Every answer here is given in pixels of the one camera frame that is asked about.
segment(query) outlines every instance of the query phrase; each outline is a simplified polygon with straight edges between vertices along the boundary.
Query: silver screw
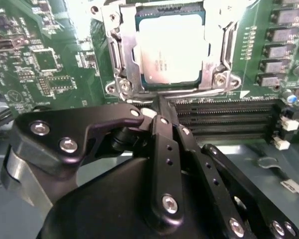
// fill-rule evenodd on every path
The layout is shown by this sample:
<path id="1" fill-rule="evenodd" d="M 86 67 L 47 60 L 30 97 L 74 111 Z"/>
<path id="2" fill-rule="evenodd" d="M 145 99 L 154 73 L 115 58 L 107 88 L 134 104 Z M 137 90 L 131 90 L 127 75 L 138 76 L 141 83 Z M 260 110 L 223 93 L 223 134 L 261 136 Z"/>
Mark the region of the silver screw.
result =
<path id="1" fill-rule="evenodd" d="M 226 83 L 226 77 L 222 74 L 217 74 L 215 77 L 215 84 L 217 86 L 222 86 Z"/>
<path id="2" fill-rule="evenodd" d="M 292 228 L 292 226 L 290 225 L 290 223 L 285 222 L 285 226 L 286 226 L 287 230 L 295 237 L 296 236 L 296 232 L 294 231 L 294 229 Z"/>
<path id="3" fill-rule="evenodd" d="M 31 131 L 37 135 L 44 136 L 50 132 L 50 127 L 45 123 L 35 122 L 30 127 Z"/>
<path id="4" fill-rule="evenodd" d="M 215 154 L 215 155 L 217 154 L 216 149 L 214 149 L 213 147 L 211 147 L 210 150 L 213 152 L 213 154 Z"/>
<path id="5" fill-rule="evenodd" d="M 276 230 L 276 232 L 278 232 L 279 235 L 281 235 L 281 236 L 285 235 L 284 229 L 280 226 L 280 224 L 278 222 L 273 221 L 273 227 Z"/>
<path id="6" fill-rule="evenodd" d="M 128 80 L 120 80 L 119 85 L 123 91 L 129 91 L 131 89 L 131 83 Z"/>
<path id="7" fill-rule="evenodd" d="M 245 234 L 245 231 L 243 229 L 243 227 L 239 224 L 239 222 L 234 219 L 234 218 L 231 218 L 229 220 L 229 225 L 230 225 L 230 228 L 231 230 L 233 230 L 233 232 L 239 237 L 239 238 L 242 238 Z"/>
<path id="8" fill-rule="evenodd" d="M 178 210 L 177 202 L 171 196 L 164 196 L 162 199 L 163 207 L 171 214 L 175 214 Z"/>
<path id="9" fill-rule="evenodd" d="M 60 141 L 60 148 L 67 153 L 74 153 L 78 149 L 78 144 L 70 138 L 64 138 Z"/>
<path id="10" fill-rule="evenodd" d="M 134 115 L 134 116 L 136 116 L 136 117 L 140 116 L 140 113 L 138 113 L 135 110 L 131 110 L 131 114 Z"/>
<path id="11" fill-rule="evenodd" d="M 189 132 L 189 130 L 188 130 L 187 128 L 183 128 L 182 130 L 183 130 L 183 132 L 184 132 L 186 135 L 189 135 L 190 132 Z"/>
<path id="12" fill-rule="evenodd" d="M 162 123 L 164 123 L 164 124 L 168 124 L 168 121 L 165 120 L 164 118 L 160 118 L 160 121 L 161 121 Z"/>

